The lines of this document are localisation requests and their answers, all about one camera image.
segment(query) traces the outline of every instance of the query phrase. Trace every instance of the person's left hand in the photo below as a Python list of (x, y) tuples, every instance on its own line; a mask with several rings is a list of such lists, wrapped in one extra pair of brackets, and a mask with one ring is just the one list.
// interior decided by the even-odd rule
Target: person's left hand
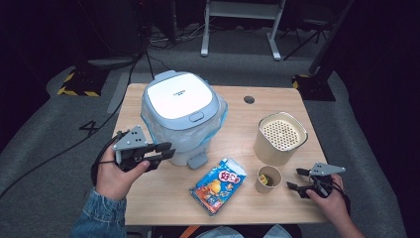
[[(113, 146), (107, 148), (101, 162), (114, 162)], [(133, 182), (148, 169), (150, 164), (149, 161), (142, 161), (128, 172), (121, 171), (115, 163), (99, 164), (95, 189), (99, 194), (110, 199), (122, 200), (126, 197)]]

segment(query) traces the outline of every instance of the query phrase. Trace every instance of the colorful snack package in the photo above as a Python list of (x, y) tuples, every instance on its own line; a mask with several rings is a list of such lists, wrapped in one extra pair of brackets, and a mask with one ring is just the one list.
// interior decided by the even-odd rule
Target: colorful snack package
[(246, 177), (245, 170), (238, 163), (225, 158), (189, 190), (209, 215), (215, 215)]

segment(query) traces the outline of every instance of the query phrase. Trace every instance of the stand leg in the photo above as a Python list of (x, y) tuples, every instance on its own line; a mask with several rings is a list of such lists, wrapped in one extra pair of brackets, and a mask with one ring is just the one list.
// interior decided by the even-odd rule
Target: stand leg
[(272, 25), (271, 33), (266, 34), (268, 38), (269, 47), (271, 48), (272, 56), (274, 57), (274, 60), (281, 59), (280, 52), (278, 51), (274, 38), (275, 38), (275, 33), (277, 32), (278, 24), (281, 19), (281, 15), (283, 13), (283, 7), (284, 7), (284, 1), (282, 1), (282, 3), (280, 3), (278, 6), (277, 15), (275, 17), (274, 24)]
[(210, 0), (206, 3), (206, 17), (204, 19), (204, 36), (203, 43), (201, 45), (201, 56), (207, 57), (209, 54), (209, 25), (210, 25)]

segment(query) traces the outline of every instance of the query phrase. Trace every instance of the perforated lid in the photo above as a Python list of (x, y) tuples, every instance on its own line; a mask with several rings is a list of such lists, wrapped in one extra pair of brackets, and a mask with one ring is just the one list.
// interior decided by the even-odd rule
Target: perforated lid
[(290, 151), (307, 140), (306, 130), (287, 113), (276, 113), (265, 117), (260, 130), (269, 142), (280, 151)]

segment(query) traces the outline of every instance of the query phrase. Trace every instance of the wooden table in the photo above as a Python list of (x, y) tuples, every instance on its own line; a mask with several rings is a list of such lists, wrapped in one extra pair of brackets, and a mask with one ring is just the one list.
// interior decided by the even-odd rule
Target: wooden table
[[(145, 87), (146, 84), (138, 83), (128, 87), (115, 133), (141, 125), (146, 138), (151, 141), (140, 117)], [(309, 170), (316, 162), (326, 163), (299, 92), (293, 88), (212, 87), (228, 102), (229, 111), (225, 124), (210, 143), (207, 153), (209, 162), (193, 171), (189, 167), (178, 167), (163, 161), (156, 171), (142, 175), (127, 196), (126, 224), (285, 224), (326, 221), (313, 201), (300, 198), (296, 191), (286, 186), (287, 181), (307, 184), (307, 178), (298, 176), (296, 168)], [(246, 103), (245, 96), (252, 96), (255, 103)], [(286, 165), (278, 167), (283, 177), (280, 187), (268, 194), (260, 194), (254, 183), (263, 163), (256, 157), (253, 145), (260, 120), (277, 111), (295, 117), (307, 130), (309, 138)], [(245, 168), (248, 177), (222, 209), (215, 216), (209, 216), (188, 189), (225, 157), (235, 159)]]

